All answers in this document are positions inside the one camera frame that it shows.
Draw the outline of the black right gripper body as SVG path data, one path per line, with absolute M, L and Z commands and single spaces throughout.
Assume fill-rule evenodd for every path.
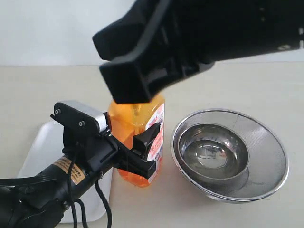
M 144 81 L 180 81 L 215 62 L 297 50 L 301 0 L 150 0 Z

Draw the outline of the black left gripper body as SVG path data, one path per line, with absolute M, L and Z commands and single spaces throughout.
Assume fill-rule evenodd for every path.
M 112 135 L 89 135 L 83 139 L 83 159 L 89 177 L 100 177 L 111 168 L 119 168 L 131 149 Z

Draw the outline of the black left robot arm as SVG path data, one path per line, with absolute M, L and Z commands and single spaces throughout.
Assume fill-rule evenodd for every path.
M 112 212 L 98 182 L 111 168 L 151 177 L 156 163 L 146 154 L 159 131 L 159 123 L 152 125 L 135 135 L 128 149 L 109 128 L 65 126 L 63 157 L 34 177 L 0 181 L 1 227 L 53 228 L 91 187 L 103 202 L 111 227 Z

